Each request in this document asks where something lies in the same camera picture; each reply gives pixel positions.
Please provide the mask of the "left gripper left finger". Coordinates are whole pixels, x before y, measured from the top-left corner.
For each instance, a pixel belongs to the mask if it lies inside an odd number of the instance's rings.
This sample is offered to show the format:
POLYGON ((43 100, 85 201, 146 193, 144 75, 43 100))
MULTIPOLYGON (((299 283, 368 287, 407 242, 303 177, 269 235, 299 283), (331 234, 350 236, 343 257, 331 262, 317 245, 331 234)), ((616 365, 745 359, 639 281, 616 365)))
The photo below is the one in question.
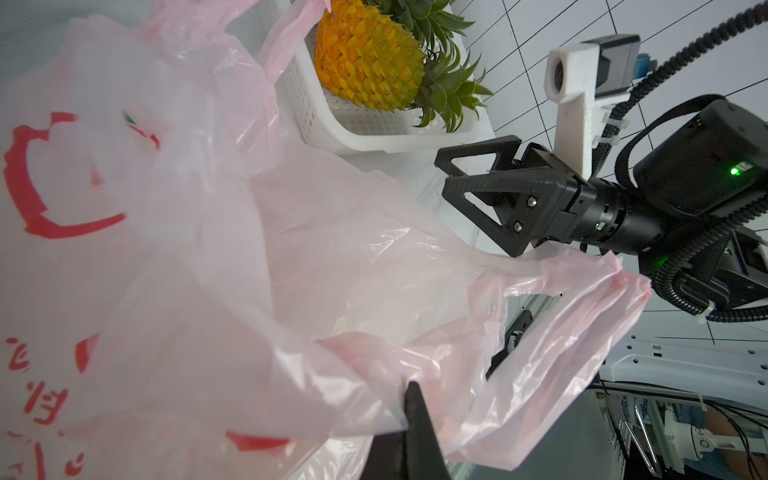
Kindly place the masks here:
POLYGON ((360 480, 406 480, 411 478, 408 434, 385 434, 373 438, 360 480))

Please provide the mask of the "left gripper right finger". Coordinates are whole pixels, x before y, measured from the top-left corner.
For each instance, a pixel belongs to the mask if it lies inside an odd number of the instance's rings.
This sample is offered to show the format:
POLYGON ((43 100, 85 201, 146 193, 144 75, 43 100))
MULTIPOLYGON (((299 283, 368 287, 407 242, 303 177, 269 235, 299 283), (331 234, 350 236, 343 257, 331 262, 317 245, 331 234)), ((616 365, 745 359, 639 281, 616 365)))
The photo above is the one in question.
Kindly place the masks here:
POLYGON ((408 428, 404 434, 404 478, 450 480, 420 385, 408 383, 404 397, 408 428))

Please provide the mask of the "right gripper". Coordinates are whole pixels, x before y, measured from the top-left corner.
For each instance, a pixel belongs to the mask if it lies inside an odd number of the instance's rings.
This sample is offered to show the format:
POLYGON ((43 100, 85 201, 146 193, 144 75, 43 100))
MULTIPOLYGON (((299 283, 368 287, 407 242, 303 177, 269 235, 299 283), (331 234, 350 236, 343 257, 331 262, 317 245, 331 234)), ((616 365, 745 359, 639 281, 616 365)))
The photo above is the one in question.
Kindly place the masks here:
POLYGON ((517 174, 487 174, 515 168, 521 145, 519 137, 508 135, 441 148, 434 161, 449 177, 443 198, 509 256, 518 257, 529 244, 547 240, 639 254, 665 235, 666 215, 643 198, 601 178, 582 178, 539 144, 526 147, 522 165, 543 168, 552 177, 553 194, 533 195, 517 174), (501 219, 485 213, 468 195, 500 208, 501 219), (538 203, 530 207, 532 195, 538 203))

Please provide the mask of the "yellow pineapple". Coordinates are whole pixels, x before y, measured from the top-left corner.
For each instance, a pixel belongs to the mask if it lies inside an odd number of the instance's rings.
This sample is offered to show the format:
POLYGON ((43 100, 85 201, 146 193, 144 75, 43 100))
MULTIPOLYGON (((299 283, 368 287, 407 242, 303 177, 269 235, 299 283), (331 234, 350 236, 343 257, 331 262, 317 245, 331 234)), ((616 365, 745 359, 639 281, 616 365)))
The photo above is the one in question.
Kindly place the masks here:
POLYGON ((441 0, 333 1, 319 21, 314 68, 323 88, 379 112, 415 111, 459 130, 492 96, 456 39, 471 22, 441 0))

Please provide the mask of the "pink plastic bag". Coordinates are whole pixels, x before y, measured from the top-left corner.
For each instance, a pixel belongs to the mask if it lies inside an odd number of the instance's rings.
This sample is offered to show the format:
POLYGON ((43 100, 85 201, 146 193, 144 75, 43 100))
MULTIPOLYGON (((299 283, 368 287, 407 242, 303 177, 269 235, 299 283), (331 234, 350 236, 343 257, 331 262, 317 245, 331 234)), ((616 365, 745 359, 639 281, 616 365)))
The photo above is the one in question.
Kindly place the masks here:
POLYGON ((444 461, 518 467, 634 326, 647 278, 465 243, 305 144, 247 1, 124 26, 1 5, 1 475, 358 479, 420 385, 444 461))

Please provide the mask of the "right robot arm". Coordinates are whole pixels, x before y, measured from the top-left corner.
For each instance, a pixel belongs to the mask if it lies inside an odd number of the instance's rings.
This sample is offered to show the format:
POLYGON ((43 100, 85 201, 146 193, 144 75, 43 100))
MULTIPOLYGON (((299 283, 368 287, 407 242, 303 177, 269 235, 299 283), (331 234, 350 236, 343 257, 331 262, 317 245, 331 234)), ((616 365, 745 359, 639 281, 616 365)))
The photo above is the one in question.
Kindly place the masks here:
POLYGON ((637 257, 653 290, 707 322, 767 317, 767 244, 749 227, 767 212, 767 125, 718 94, 658 118, 683 125, 641 161, 625 145, 599 177, 627 114, 715 47, 764 24, 758 3, 663 63, 634 34, 552 50, 544 87, 558 107, 552 149, 515 136, 441 149, 442 195, 507 254, 547 241, 637 257))

